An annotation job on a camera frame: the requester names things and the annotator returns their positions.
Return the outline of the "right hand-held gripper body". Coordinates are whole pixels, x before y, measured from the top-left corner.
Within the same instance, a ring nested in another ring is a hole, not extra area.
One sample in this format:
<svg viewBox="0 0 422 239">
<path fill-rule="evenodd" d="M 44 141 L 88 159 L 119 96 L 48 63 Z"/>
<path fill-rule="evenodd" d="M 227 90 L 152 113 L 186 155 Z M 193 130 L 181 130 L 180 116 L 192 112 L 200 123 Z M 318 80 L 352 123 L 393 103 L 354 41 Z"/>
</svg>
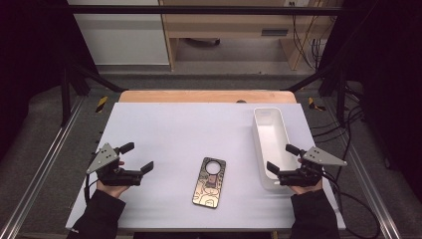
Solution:
<svg viewBox="0 0 422 239">
<path fill-rule="evenodd" d="M 279 172 L 278 178 L 281 185 L 286 186 L 314 186 L 322 178 L 324 165 L 347 166 L 347 162 L 325 150 L 312 146 L 308 150 L 301 149 L 299 155 L 301 166 L 295 170 Z"/>
</svg>

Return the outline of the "white plastic bin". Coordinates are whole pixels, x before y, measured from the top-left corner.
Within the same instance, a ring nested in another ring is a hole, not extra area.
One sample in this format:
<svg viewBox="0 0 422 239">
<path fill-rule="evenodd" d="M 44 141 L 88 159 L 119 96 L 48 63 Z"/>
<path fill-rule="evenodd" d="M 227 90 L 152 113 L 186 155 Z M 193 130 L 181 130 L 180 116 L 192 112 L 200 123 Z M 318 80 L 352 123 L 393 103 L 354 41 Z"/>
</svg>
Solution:
<svg viewBox="0 0 422 239">
<path fill-rule="evenodd" d="M 280 191 L 277 174 L 267 169 L 274 164 L 281 171 L 298 168 L 296 158 L 286 151 L 290 143 L 282 112 L 277 108 L 256 108 L 253 116 L 253 139 L 261 185 L 267 190 Z"/>
</svg>

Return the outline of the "person's left hand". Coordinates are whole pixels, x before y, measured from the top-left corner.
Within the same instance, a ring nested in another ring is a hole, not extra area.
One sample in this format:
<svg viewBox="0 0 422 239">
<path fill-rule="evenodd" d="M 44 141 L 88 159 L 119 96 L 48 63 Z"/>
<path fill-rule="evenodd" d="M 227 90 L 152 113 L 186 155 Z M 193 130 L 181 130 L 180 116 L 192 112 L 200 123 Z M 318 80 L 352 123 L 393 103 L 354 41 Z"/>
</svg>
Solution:
<svg viewBox="0 0 422 239">
<path fill-rule="evenodd" d="M 114 198 L 120 198 L 120 196 L 128 190 L 128 186 L 109 186 L 104 185 L 100 180 L 97 181 L 97 190 L 106 193 Z"/>
</svg>

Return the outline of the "white cabinet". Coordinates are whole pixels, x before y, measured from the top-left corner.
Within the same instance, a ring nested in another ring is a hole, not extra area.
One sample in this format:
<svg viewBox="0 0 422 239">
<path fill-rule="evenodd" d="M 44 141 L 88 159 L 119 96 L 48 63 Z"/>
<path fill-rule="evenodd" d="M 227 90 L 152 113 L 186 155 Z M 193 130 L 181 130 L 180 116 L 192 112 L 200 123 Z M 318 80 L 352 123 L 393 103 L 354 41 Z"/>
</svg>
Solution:
<svg viewBox="0 0 422 239">
<path fill-rule="evenodd" d="M 98 66 L 168 65 L 159 14 L 76 14 Z"/>
</svg>

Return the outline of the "wooden table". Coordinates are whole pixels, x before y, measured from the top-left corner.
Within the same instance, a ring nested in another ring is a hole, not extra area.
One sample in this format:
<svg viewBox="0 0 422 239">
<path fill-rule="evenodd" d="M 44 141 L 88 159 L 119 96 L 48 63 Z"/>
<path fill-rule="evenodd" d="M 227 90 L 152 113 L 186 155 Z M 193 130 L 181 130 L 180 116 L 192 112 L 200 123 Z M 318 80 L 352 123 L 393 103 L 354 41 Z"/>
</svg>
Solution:
<svg viewBox="0 0 422 239">
<path fill-rule="evenodd" d="M 205 91 L 205 90 L 142 90 L 125 91 L 120 103 L 237 103 L 295 104 L 296 97 L 288 91 Z"/>
</svg>

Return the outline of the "yellow black hazard tape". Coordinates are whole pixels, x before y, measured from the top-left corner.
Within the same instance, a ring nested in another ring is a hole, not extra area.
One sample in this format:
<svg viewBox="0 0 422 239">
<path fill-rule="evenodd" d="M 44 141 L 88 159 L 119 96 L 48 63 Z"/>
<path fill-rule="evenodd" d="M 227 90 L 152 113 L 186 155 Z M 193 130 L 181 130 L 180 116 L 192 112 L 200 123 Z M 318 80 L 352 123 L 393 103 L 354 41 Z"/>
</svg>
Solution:
<svg viewBox="0 0 422 239">
<path fill-rule="evenodd" d="M 316 111 L 320 111 L 320 112 L 326 111 L 326 107 L 317 106 L 313 98 L 309 98 L 309 108 L 311 110 L 316 110 Z"/>
<path fill-rule="evenodd" d="M 108 99 L 107 96 L 103 96 L 103 97 L 100 98 L 99 103 L 98 103 L 97 108 L 96 108 L 96 113 L 102 112 L 102 110 L 103 110 L 103 108 L 106 104 L 107 99 Z"/>
</svg>

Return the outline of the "aluminium floor rail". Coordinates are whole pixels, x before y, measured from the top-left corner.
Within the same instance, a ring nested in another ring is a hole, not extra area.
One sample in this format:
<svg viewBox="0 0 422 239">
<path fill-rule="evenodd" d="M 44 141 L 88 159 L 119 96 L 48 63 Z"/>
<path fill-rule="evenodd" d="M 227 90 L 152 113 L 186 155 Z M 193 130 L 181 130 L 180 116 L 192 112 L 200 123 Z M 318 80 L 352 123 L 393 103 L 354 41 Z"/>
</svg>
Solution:
<svg viewBox="0 0 422 239">
<path fill-rule="evenodd" d="M 347 163 L 353 168 L 359 185 L 365 195 L 369 207 L 380 223 L 380 229 L 385 239 L 402 239 L 399 230 L 393 221 L 380 193 L 373 183 L 368 171 L 365 169 L 357 150 L 351 143 L 348 147 Z"/>
<path fill-rule="evenodd" d="M 0 230 L 0 239 L 15 239 L 80 114 L 85 97 L 76 97 L 68 121 L 60 127 L 13 214 Z"/>
</svg>

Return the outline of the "patterned gold phone case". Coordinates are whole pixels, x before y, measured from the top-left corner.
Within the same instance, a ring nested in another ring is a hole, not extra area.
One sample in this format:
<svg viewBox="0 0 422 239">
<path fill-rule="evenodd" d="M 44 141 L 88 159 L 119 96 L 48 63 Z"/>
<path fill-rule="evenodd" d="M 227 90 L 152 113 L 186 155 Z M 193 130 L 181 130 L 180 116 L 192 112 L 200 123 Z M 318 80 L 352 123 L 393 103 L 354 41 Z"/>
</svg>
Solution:
<svg viewBox="0 0 422 239">
<path fill-rule="evenodd" d="M 225 169 L 225 160 L 212 157 L 203 159 L 193 192 L 193 204 L 208 208 L 216 208 L 218 206 Z"/>
</svg>

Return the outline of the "light wooden desk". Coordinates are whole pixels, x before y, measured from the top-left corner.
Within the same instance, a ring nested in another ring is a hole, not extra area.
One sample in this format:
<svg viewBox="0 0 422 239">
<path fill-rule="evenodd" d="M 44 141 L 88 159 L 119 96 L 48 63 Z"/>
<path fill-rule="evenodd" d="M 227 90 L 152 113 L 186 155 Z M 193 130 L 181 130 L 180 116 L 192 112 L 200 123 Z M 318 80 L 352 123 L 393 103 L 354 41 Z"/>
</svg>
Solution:
<svg viewBox="0 0 422 239">
<path fill-rule="evenodd" d="M 161 6 L 340 7 L 343 0 L 158 0 Z M 333 16 L 163 14 L 170 66 L 181 39 L 277 39 L 292 70 L 305 58 L 312 39 L 327 39 Z"/>
</svg>

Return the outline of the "black metal stand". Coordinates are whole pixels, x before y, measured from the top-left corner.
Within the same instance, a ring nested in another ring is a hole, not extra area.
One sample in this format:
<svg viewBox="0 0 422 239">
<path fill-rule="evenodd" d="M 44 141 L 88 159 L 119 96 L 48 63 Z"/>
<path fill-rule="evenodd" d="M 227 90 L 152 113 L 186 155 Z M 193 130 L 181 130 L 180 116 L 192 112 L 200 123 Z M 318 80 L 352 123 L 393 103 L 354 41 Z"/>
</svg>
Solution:
<svg viewBox="0 0 422 239">
<path fill-rule="evenodd" d="M 69 65 L 63 68 L 60 74 L 61 79 L 61 94 L 62 94 L 62 123 L 65 126 L 71 118 L 71 98 L 70 87 L 73 87 L 78 96 L 86 96 L 91 88 L 88 86 L 86 79 L 94 80 L 100 85 L 112 90 L 116 93 L 123 93 L 124 88 L 121 88 L 112 82 L 104 79 L 99 73 L 88 70 L 81 65 Z"/>
<path fill-rule="evenodd" d="M 318 92 L 322 97 L 329 97 L 333 91 L 336 91 L 336 119 L 338 120 L 340 126 L 345 126 L 344 103 L 346 80 L 342 63 L 328 64 L 326 67 L 318 70 L 316 73 L 310 75 L 304 80 L 287 87 L 287 91 L 295 93 L 318 79 L 322 79 L 322 83 L 318 89 Z"/>
</svg>

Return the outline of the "black curtain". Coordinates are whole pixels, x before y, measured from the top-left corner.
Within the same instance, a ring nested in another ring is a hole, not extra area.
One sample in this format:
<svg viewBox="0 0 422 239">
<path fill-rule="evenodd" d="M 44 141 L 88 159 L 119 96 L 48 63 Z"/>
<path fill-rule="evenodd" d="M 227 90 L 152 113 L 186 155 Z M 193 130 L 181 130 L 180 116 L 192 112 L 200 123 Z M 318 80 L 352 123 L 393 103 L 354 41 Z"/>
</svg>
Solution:
<svg viewBox="0 0 422 239">
<path fill-rule="evenodd" d="M 60 84 L 64 58 L 55 57 L 50 39 L 72 59 L 96 65 L 75 19 L 54 5 L 68 0 L 0 0 L 0 160 L 13 144 L 36 94 Z"/>
<path fill-rule="evenodd" d="M 363 107 L 389 159 L 422 202 L 422 0 L 343 0 L 320 66 L 352 32 L 344 74 L 363 85 Z"/>
</svg>

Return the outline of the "person's right hand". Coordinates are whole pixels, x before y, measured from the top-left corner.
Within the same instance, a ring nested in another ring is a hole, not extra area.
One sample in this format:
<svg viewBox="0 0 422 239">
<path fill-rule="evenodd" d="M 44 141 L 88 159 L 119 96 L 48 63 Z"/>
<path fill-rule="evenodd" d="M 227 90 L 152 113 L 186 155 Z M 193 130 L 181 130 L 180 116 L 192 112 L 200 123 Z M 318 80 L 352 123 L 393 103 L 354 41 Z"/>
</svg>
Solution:
<svg viewBox="0 0 422 239">
<path fill-rule="evenodd" d="M 320 180 L 314 186 L 306 186 L 306 187 L 290 186 L 290 190 L 296 195 L 301 195 L 301 194 L 305 194 L 305 193 L 308 193 L 308 192 L 316 192 L 318 190 L 322 190 L 322 180 Z"/>
</svg>

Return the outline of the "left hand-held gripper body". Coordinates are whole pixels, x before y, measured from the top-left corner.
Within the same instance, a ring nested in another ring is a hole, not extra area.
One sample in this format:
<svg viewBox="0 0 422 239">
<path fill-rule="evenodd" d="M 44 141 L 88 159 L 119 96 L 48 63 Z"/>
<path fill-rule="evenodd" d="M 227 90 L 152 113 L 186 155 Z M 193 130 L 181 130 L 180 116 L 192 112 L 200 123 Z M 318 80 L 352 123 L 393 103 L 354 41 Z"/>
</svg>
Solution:
<svg viewBox="0 0 422 239">
<path fill-rule="evenodd" d="M 95 173 L 97 179 L 109 186 L 138 186 L 143 177 L 140 170 L 125 170 L 120 166 L 120 156 L 117 147 L 106 142 L 95 154 L 87 175 Z"/>
</svg>

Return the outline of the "black horizontal frame bar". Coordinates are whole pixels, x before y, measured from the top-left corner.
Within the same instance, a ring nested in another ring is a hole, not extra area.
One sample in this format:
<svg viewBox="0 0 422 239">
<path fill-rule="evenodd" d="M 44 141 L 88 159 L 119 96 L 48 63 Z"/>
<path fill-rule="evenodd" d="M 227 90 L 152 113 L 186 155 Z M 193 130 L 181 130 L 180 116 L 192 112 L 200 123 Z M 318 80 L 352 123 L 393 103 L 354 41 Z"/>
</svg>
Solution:
<svg viewBox="0 0 422 239">
<path fill-rule="evenodd" d="M 70 5 L 75 14 L 189 14 L 189 15 L 301 15 L 338 16 L 346 12 L 341 7 L 250 7 L 250 6 L 123 6 Z"/>
</svg>

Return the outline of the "white table cover sheet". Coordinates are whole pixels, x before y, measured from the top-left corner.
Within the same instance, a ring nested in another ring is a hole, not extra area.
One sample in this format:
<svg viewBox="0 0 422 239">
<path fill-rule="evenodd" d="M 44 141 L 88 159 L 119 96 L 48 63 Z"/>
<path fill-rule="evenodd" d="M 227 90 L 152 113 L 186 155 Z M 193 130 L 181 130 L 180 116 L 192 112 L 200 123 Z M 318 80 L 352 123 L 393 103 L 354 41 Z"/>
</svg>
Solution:
<svg viewBox="0 0 422 239">
<path fill-rule="evenodd" d="M 102 141 L 134 143 L 128 169 L 152 162 L 122 195 L 118 226 L 128 231 L 271 231 L 295 221 L 288 188 L 265 189 L 253 139 L 254 104 L 116 104 Z M 216 208 L 193 203 L 202 161 L 227 163 Z"/>
</svg>

